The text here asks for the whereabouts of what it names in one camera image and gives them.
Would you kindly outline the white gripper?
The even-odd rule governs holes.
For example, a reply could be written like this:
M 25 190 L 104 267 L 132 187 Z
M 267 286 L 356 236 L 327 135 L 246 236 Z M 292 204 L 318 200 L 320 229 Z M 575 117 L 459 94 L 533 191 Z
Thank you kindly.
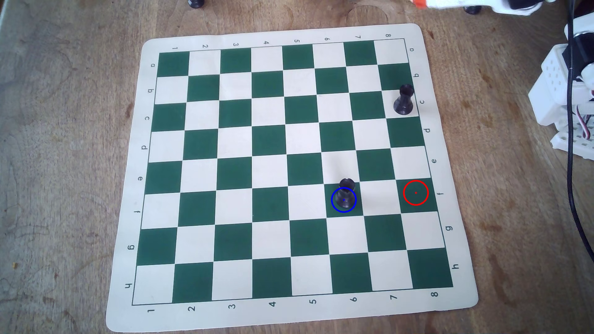
M 529 16 L 537 11 L 544 1 L 414 1 L 418 8 L 448 9 L 467 6 L 491 6 L 499 14 Z

